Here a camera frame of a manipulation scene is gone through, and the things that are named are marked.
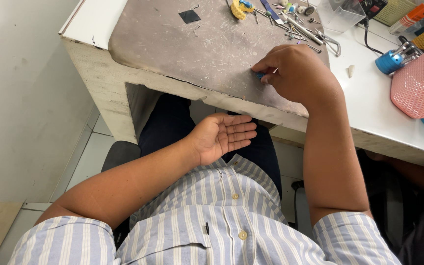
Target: blue bur holder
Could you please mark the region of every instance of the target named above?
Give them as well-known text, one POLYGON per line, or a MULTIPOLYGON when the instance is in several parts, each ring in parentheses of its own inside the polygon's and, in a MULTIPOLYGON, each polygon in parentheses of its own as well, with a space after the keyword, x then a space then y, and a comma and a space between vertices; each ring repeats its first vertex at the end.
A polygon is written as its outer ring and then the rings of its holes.
POLYGON ((400 54, 396 54, 392 57, 392 54, 393 51, 388 51, 375 60, 377 68, 386 75, 404 67, 404 65, 401 64, 403 57, 400 54))

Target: pink plastic basket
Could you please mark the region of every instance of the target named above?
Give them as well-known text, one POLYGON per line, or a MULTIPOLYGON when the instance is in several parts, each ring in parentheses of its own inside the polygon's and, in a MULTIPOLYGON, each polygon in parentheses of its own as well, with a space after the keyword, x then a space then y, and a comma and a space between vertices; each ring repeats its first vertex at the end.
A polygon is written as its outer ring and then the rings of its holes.
POLYGON ((391 98, 408 116, 424 118, 424 54, 395 72, 391 98))

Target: black power cord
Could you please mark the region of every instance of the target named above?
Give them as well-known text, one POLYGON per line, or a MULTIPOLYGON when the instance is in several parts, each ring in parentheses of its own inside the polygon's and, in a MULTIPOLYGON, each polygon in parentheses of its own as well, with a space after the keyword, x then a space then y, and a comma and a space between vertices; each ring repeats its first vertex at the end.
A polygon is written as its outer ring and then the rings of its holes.
POLYGON ((371 50, 371 51, 375 51, 375 52, 377 52, 377 53, 380 53, 380 54, 384 54, 383 52, 381 52, 381 51, 379 51, 379 50, 376 50, 376 49, 374 49, 374 48, 371 48, 369 45, 368 45, 368 28, 369 28, 369 19, 366 17, 365 19, 364 19, 364 27, 365 27, 365 29, 366 29, 366 32, 364 33, 364 43, 366 44, 366 47, 368 47, 368 49, 369 50, 371 50))

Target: shirt button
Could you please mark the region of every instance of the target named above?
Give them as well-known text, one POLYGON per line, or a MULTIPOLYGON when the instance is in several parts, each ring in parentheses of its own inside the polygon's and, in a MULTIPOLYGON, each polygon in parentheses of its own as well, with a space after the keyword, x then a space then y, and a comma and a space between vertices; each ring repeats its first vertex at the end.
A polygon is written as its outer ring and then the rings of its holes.
POLYGON ((238 233, 238 237, 242 240, 245 240, 248 237, 248 234, 246 234, 245 231, 241 231, 238 233))

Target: shirt sleeve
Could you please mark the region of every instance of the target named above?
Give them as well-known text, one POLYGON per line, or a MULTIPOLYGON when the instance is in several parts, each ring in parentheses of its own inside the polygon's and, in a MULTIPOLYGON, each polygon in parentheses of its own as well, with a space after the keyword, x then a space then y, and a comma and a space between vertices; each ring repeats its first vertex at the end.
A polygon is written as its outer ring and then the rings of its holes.
POLYGON ((313 234, 336 264, 400 264, 374 220, 363 213, 329 214, 315 224, 313 234))
POLYGON ((119 265, 111 228, 98 220, 60 216, 27 231, 8 265, 119 265))

